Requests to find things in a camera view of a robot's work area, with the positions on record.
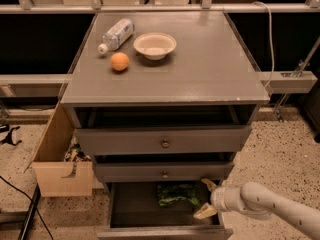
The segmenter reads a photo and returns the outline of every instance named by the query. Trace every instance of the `white bowl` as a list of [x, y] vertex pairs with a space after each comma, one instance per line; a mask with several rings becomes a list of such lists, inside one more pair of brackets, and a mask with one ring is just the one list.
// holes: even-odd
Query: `white bowl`
[[133, 46], [149, 60], [160, 60], [172, 52], [177, 43], [172, 36], [163, 33], [149, 33], [139, 36]]

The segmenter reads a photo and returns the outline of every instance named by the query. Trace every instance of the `terrazzo floor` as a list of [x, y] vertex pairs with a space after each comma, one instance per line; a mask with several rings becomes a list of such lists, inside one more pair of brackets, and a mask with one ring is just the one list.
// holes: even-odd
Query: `terrazzo floor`
[[[23, 142], [17, 147], [0, 146], [0, 175], [31, 196], [36, 180], [28, 165], [45, 129], [47, 114], [37, 115], [31, 121], [13, 120], [12, 125], [21, 126], [19, 134]], [[284, 122], [280, 123], [270, 108], [259, 111], [252, 124], [253, 131], [223, 185], [241, 186], [255, 181], [280, 195], [320, 209], [320, 144], [314, 142], [314, 131], [299, 109], [285, 108], [282, 115]], [[94, 190], [91, 197], [42, 197], [38, 209], [54, 239], [90, 240], [97, 239], [97, 232], [106, 228], [108, 203], [104, 190]], [[26, 197], [0, 181], [2, 212], [23, 211], [28, 206]], [[276, 216], [268, 221], [256, 221], [230, 212], [223, 213], [223, 219], [225, 227], [234, 231], [230, 240], [308, 239]], [[19, 233], [18, 224], [0, 225], [1, 240], [18, 239]], [[37, 215], [28, 239], [50, 239]]]

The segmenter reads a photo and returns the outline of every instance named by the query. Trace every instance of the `bottle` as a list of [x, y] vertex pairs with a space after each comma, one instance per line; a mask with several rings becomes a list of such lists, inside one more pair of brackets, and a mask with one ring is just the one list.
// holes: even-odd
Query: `bottle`
[[112, 28], [110, 28], [102, 36], [102, 43], [98, 47], [101, 54], [106, 54], [109, 50], [117, 50], [134, 31], [133, 22], [124, 18], [119, 20]]

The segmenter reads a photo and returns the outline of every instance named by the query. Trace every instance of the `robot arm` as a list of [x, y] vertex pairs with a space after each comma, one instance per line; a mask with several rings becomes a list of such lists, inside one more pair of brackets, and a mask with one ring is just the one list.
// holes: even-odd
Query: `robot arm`
[[320, 211], [279, 196], [266, 187], [247, 182], [241, 188], [216, 187], [202, 180], [211, 191], [211, 204], [205, 204], [195, 215], [202, 219], [220, 212], [236, 211], [245, 216], [266, 220], [275, 214], [311, 239], [320, 239]]

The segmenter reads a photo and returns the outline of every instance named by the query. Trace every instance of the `cardboard box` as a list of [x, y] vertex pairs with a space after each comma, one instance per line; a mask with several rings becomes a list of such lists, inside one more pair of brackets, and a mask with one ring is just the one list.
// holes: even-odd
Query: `cardboard box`
[[36, 149], [32, 167], [43, 197], [90, 196], [93, 187], [92, 162], [64, 162], [74, 128], [61, 104], [52, 114]]

